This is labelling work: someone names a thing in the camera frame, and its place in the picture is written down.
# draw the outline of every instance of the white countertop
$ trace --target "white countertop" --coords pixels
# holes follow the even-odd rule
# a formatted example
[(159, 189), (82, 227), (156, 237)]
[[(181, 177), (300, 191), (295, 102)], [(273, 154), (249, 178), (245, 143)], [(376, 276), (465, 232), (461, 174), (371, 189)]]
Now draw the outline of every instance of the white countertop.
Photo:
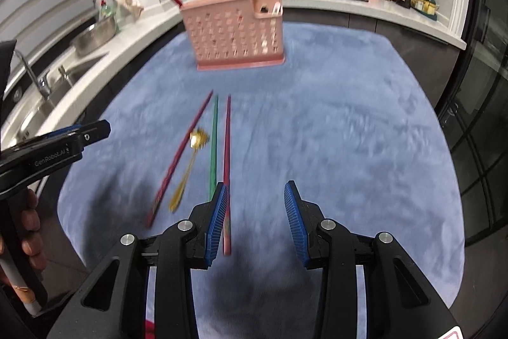
[[(335, 10), (373, 17), (421, 31), (460, 49), (466, 47), (466, 43), (453, 35), (443, 24), (431, 21), (414, 10), (406, 10), (399, 5), (384, 0), (369, 0), (369, 2), (356, 0), (283, 0), (283, 6)], [(38, 134), (72, 125), (92, 99), (120, 69), (179, 22), (181, 22), (181, 15), (178, 7), (168, 0), (143, 12), (142, 17), (135, 23), (123, 26), (121, 32), (115, 38), (86, 58), (79, 59), (74, 49), (69, 49), (62, 54), (52, 64), (51, 75), (55, 73), (55, 68), (60, 65), (63, 65), (65, 69), (70, 69), (83, 60), (89, 60), (103, 54), (106, 55), (65, 95), (44, 122)], [(31, 87), (25, 93), (25, 95), (29, 94), (37, 94), (37, 91)], [(25, 97), (14, 108), (3, 125), (2, 148), (6, 148), (16, 134), (16, 132), (13, 133), (14, 125), (19, 122), (21, 117), (27, 115), (26, 105), (23, 105), (24, 101)]]
[(466, 49), (466, 43), (441, 22), (435, 22), (413, 9), (406, 9), (395, 2), (385, 0), (283, 0), (288, 8), (309, 8), (353, 13), (393, 22), (443, 40), (459, 49)]

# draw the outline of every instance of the blue carpet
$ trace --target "blue carpet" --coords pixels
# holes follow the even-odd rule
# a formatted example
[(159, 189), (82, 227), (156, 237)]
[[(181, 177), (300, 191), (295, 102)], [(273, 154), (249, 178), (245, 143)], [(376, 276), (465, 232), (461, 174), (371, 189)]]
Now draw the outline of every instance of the blue carpet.
[[(209, 147), (197, 155), (179, 210), (168, 210), (186, 149), (153, 228), (144, 227), (176, 148), (214, 89), (219, 180), (232, 94), (233, 255), (221, 248), (208, 271), (192, 272), (201, 338), (312, 337), (321, 271), (297, 260), (284, 209), (288, 180), (350, 231), (391, 232), (450, 306), (462, 280), (462, 207), (445, 138), (418, 82), (392, 45), (370, 32), (287, 23), (284, 44), (281, 66), (197, 72), (181, 34), (141, 69), (103, 114), (110, 138), (87, 147), (60, 194), (58, 216), (78, 254), (93, 268), (121, 235), (159, 234), (207, 201)], [(208, 131), (212, 112), (210, 104), (199, 124)], [(363, 293), (359, 300), (361, 337)], [(150, 299), (150, 319), (152, 306)]]

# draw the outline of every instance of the stainless steel sink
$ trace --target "stainless steel sink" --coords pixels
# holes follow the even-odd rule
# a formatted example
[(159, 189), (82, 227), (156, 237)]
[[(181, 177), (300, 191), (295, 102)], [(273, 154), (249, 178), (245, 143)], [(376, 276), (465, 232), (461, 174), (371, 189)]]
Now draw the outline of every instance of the stainless steel sink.
[(78, 82), (83, 75), (85, 75), (88, 69), (92, 68), (104, 57), (105, 55), (101, 55), (97, 58), (82, 62), (68, 71), (65, 71), (63, 67), (60, 67), (58, 69), (60, 77), (54, 82), (48, 84), (49, 89), (51, 90), (48, 99), (41, 99), (36, 107), (30, 111), (21, 123), (21, 127), (16, 133), (16, 143), (34, 137), (44, 121), (48, 118), (49, 114), (51, 114), (53, 109), (65, 97), (74, 84)]

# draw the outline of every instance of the human hand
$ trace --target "human hand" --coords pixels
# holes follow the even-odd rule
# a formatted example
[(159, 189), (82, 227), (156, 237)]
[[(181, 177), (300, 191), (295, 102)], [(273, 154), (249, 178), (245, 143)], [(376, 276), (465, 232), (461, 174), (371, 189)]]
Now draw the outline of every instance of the human hand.
[[(39, 220), (39, 215), (35, 211), (39, 200), (35, 193), (29, 189), (28, 191), (28, 209), (21, 213), (21, 224), (25, 229), (29, 231), (34, 231), (31, 233), (29, 237), (21, 241), (21, 248), (25, 252), (27, 256), (29, 256), (30, 265), (35, 270), (44, 270), (47, 266), (46, 256), (43, 252), (43, 243), (42, 237), (37, 230), (41, 227), (41, 221)], [(0, 235), (0, 254), (3, 253), (5, 248), (2, 235)], [(9, 280), (5, 276), (2, 268), (0, 267), (0, 281), (3, 281), (7, 285), (10, 285)]]

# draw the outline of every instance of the faucet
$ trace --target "faucet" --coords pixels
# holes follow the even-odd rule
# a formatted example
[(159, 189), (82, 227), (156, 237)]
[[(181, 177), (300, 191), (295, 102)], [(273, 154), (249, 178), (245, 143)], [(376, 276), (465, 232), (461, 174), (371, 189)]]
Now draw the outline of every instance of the faucet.
[(51, 89), (48, 86), (48, 80), (46, 77), (43, 77), (40, 81), (37, 79), (36, 75), (34, 74), (34, 71), (29, 66), (28, 61), (26, 60), (25, 56), (19, 52), (18, 50), (14, 50), (14, 55), (16, 55), (20, 61), (25, 66), (26, 72), (29, 74), (29, 77), (32, 81), (32, 83), (35, 85), (35, 88), (37, 88), (37, 91), (42, 95), (42, 98), (44, 98), (45, 101), (48, 100), (49, 95), (51, 94)]

